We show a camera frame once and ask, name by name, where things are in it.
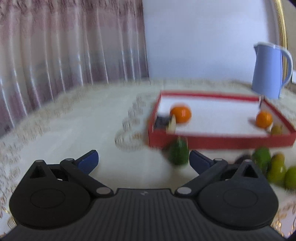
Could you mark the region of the green tomato fruit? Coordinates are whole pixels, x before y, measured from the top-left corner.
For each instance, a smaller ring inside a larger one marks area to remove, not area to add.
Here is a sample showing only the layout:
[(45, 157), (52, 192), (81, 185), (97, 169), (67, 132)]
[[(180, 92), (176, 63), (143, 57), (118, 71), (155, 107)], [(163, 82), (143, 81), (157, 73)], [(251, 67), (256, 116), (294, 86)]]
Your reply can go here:
[(287, 172), (287, 168), (285, 164), (282, 163), (274, 163), (272, 162), (269, 165), (269, 170), (267, 171), (266, 178), (269, 183), (282, 186), (285, 180), (285, 174)]
[(296, 166), (290, 166), (285, 174), (285, 188), (296, 189)]

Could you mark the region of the green cucumber cut piece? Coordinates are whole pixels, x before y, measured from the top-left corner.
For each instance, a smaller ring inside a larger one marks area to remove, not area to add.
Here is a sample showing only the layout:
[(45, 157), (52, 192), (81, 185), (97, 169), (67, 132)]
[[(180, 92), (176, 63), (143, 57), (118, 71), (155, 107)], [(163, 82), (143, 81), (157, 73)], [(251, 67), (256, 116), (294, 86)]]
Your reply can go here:
[(252, 154), (252, 161), (260, 168), (263, 174), (267, 173), (271, 162), (270, 150), (267, 147), (259, 147)]

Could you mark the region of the green cucumber end with stem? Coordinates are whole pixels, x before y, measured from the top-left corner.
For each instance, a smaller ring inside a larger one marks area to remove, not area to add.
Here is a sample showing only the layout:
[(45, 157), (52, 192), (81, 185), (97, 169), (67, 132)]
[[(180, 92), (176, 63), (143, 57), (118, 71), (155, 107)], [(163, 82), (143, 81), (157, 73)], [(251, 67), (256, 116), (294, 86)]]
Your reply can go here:
[(183, 166), (189, 162), (189, 148), (187, 141), (178, 137), (168, 145), (168, 160), (174, 166)]

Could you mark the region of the small orange mandarin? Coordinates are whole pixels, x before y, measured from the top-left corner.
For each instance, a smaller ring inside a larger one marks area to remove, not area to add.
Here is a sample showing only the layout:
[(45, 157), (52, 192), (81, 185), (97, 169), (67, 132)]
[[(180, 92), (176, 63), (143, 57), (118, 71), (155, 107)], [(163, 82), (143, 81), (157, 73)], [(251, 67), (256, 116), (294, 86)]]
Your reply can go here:
[(255, 125), (258, 128), (267, 129), (273, 123), (273, 116), (268, 111), (260, 111), (255, 119)]

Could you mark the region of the large orange mandarin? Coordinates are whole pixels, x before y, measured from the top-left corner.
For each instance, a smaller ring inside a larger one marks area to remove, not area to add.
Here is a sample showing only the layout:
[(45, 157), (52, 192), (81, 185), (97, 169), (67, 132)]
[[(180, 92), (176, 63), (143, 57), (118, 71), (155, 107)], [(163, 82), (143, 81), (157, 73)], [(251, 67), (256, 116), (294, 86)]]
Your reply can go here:
[(170, 115), (174, 115), (177, 124), (187, 123), (191, 117), (191, 109), (185, 105), (175, 105), (170, 110)]

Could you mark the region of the red shallow cardboard box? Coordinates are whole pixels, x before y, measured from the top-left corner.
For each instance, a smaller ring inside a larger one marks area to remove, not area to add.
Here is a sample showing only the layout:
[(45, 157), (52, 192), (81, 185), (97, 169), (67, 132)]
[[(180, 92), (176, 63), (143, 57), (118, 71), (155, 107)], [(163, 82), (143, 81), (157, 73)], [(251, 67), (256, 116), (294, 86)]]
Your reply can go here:
[[(155, 128), (157, 116), (166, 116), (170, 109), (185, 105), (192, 112), (188, 123), (178, 125), (173, 133)], [(271, 135), (255, 125), (256, 115), (265, 110), (274, 123), (283, 127), (282, 135)], [(254, 95), (213, 92), (162, 91), (147, 127), (148, 145), (165, 148), (178, 137), (190, 149), (254, 149), (289, 147), (295, 142), (295, 127), (266, 99)]]

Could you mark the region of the cream floral tablecloth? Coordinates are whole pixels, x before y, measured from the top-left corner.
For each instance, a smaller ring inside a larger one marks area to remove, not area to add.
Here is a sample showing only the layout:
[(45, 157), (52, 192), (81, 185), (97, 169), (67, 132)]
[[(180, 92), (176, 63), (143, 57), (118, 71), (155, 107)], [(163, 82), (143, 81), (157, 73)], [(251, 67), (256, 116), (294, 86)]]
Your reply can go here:
[(92, 174), (111, 187), (176, 188), (193, 177), (191, 168), (170, 167), (144, 144), (144, 126), (162, 90), (251, 92), (239, 82), (182, 80), (97, 84), (62, 94), (1, 139), (1, 237), (16, 225), (8, 201), (36, 159), (58, 162), (95, 149), (100, 163)]

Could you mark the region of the blue electric kettle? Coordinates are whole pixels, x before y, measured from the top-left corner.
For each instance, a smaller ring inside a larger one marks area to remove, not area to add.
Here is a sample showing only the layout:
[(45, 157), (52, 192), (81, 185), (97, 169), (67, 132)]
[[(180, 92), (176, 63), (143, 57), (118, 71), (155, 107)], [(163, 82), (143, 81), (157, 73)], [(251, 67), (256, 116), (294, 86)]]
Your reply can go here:
[(287, 49), (266, 42), (258, 42), (254, 50), (252, 90), (269, 99), (279, 99), (281, 89), (292, 77), (292, 55)]

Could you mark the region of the pink floral curtain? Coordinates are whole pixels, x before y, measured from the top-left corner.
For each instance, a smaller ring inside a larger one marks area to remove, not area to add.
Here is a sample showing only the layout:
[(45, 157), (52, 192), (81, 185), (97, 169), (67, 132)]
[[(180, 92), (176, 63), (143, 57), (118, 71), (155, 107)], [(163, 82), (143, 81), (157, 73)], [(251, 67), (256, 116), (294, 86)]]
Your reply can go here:
[(1, 134), (75, 86), (147, 78), (142, 1), (1, 1)]

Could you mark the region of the white wall switch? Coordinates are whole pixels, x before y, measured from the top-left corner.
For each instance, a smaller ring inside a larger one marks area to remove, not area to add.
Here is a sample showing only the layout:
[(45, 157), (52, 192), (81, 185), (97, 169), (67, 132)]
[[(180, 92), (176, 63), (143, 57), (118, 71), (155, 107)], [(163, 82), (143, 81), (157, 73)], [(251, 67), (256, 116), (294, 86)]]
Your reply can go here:
[(292, 83), (296, 84), (296, 71), (295, 70), (293, 70), (293, 72), (292, 72)]

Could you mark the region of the gold picture frame edge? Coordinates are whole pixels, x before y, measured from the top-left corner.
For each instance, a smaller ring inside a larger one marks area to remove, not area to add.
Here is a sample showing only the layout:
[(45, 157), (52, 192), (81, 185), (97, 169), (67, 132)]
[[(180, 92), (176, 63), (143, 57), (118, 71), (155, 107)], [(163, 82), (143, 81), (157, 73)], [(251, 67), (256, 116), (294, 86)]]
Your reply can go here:
[(287, 49), (287, 28), (285, 24), (285, 15), (281, 0), (273, 0), (275, 14), (278, 24), (278, 32), (280, 38), (280, 45)]

